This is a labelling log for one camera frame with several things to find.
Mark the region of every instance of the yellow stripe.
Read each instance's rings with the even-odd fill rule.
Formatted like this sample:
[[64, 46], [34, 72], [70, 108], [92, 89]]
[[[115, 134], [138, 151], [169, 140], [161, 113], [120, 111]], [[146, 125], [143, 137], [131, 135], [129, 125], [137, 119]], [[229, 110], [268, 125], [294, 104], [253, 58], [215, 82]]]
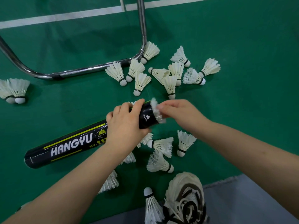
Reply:
[[68, 138], [66, 138], [66, 139], [63, 139], [63, 140], [59, 141], [59, 142], [55, 142], [54, 144], [51, 144], [51, 145], [48, 145], [48, 146], [44, 147], [44, 149], [49, 148], [49, 147], [51, 147], [51, 146], [53, 146], [53, 145], [55, 145], [55, 144], [58, 144], [58, 143], [60, 143], [60, 142], [66, 141], [66, 140], [68, 140], [68, 139], [70, 139], [70, 138], [72, 138], [72, 137], [76, 137], [76, 136], [78, 136], [78, 135], [80, 135], [80, 134], [82, 134], [82, 133], [86, 133], [86, 132], [88, 132], [88, 131], [90, 131], [90, 130], [93, 130], [93, 129], [96, 129], [96, 128], [98, 128], [98, 127], [101, 127], [101, 126], [103, 126], [103, 125], [105, 125], [105, 123], [103, 123], [103, 124], [101, 124], [101, 125], [99, 125], [99, 126], [97, 126], [97, 127], [91, 128], [91, 129], [89, 129], [89, 130], [86, 130], [86, 131], [84, 131], [84, 132], [77, 133], [76, 135], [70, 136], [70, 137], [68, 137]]
[[51, 162], [52, 162], [52, 161], [55, 161], [55, 160], [58, 160], [58, 159], [61, 159], [61, 158], [63, 158], [63, 157], [69, 156], [69, 155], [74, 154], [74, 153], [76, 153], [76, 152], [80, 152], [80, 151], [82, 151], [82, 149], [80, 149], [80, 150], [78, 150], [78, 151], [75, 151], [75, 152], [73, 152], [73, 153], [67, 154], [67, 155], [65, 155], [65, 156], [59, 157], [59, 158], [57, 158], [57, 159], [51, 160]]

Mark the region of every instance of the person's left hand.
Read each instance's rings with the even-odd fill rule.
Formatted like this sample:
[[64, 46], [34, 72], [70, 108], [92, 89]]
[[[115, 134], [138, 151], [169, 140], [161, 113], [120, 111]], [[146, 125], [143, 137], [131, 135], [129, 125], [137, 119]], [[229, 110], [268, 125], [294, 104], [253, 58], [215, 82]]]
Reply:
[[139, 114], [144, 101], [140, 99], [134, 105], [125, 102], [107, 114], [106, 145], [128, 155], [151, 132], [150, 128], [139, 129]]

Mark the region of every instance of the chrome metal tube frame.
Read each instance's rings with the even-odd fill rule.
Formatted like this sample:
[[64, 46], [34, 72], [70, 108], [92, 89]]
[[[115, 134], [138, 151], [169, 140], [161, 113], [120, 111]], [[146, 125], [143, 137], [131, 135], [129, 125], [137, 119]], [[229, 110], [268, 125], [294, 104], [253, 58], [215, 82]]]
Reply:
[[[142, 46], [141, 46], [139, 52], [132, 58], [140, 59], [144, 52], [145, 45], [147, 42], [147, 31], [146, 31], [145, 16], [144, 16], [144, 0], [137, 0], [137, 8], [138, 8], [138, 15], [139, 15], [140, 30], [141, 30], [141, 35], [142, 35]], [[15, 66], [17, 66], [17, 68], [19, 68], [21, 71], [25, 72], [26, 74], [31, 75], [35, 78], [39, 78], [39, 79], [59, 80], [59, 79], [63, 79], [63, 78], [71, 77], [71, 76], [83, 75], [83, 74], [96, 72], [96, 71], [102, 71], [102, 70], [106, 69], [109, 66], [109, 64], [112, 64], [112, 62], [109, 62], [106, 64], [95, 65], [92, 67], [84, 67], [84, 68], [80, 68], [80, 69], [56, 72], [56, 73], [52, 73], [52, 74], [42, 74], [42, 73], [33, 71], [32, 69], [30, 69], [29, 67], [24, 65], [18, 59], [16, 54], [11, 50], [11, 48], [6, 44], [6, 42], [3, 40], [3, 38], [1, 36], [0, 36], [0, 49], [7, 56], [7, 58]], [[121, 65], [123, 67], [125, 67], [130, 64], [132, 58], [119, 60], [119, 62], [121, 63]]]

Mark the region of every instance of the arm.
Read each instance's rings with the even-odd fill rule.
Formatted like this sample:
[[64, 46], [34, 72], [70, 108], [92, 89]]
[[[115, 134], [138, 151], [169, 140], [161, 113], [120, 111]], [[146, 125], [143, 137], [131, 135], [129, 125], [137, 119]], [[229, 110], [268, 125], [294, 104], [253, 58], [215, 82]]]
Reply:
[[299, 218], [299, 156], [233, 128], [214, 123], [186, 100], [169, 100], [158, 108], [197, 139], [209, 144]]
[[128, 102], [108, 113], [106, 144], [3, 224], [79, 223], [110, 173], [150, 132], [138, 126], [143, 103], [138, 100], [131, 113]]

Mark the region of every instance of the black cylindrical tube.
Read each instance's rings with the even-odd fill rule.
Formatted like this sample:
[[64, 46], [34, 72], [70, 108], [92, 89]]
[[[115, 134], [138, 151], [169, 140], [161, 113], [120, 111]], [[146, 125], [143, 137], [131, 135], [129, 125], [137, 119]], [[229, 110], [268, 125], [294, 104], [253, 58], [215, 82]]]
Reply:
[[[143, 104], [139, 115], [139, 128], [158, 124], [150, 101]], [[106, 120], [52, 140], [26, 152], [24, 160], [30, 168], [40, 168], [54, 161], [94, 148], [106, 142], [108, 125]]]

